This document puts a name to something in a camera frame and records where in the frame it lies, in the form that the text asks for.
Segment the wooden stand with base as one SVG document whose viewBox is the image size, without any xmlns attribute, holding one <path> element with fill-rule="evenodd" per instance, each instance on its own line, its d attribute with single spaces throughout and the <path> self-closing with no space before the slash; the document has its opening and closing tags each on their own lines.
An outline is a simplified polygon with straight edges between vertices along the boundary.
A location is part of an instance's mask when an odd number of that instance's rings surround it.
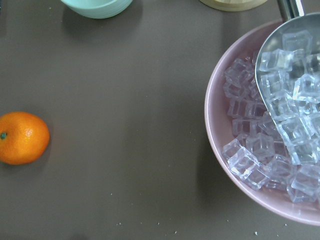
<svg viewBox="0 0 320 240">
<path fill-rule="evenodd" d="M 200 0 L 206 6 L 224 12 L 242 12 L 257 8 L 267 0 Z"/>
</svg>

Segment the orange fruit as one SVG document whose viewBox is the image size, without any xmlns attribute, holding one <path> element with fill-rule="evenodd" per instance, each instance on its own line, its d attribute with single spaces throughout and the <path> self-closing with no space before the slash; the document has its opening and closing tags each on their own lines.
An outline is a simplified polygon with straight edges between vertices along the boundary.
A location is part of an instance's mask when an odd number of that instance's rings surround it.
<svg viewBox="0 0 320 240">
<path fill-rule="evenodd" d="M 32 163 L 43 155 L 49 141 L 47 124 L 34 114 L 14 111 L 0 117 L 0 161 L 3 163 Z"/>
</svg>

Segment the steel ice scoop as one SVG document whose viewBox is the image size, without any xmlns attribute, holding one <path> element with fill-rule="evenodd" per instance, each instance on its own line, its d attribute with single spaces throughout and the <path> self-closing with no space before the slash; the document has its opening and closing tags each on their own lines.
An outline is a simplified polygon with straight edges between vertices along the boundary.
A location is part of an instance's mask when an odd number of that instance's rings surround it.
<svg viewBox="0 0 320 240">
<path fill-rule="evenodd" d="M 293 165 L 320 160 L 320 15 L 280 0 L 283 22 L 262 44 L 255 79 Z"/>
</svg>

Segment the green bowl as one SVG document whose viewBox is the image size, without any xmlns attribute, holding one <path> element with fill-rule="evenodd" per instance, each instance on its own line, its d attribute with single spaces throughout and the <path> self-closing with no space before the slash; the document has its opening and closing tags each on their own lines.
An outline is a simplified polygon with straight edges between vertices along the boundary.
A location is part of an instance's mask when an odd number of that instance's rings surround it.
<svg viewBox="0 0 320 240">
<path fill-rule="evenodd" d="M 123 12 L 133 0 L 62 0 L 61 2 L 83 17 L 106 19 Z"/>
</svg>

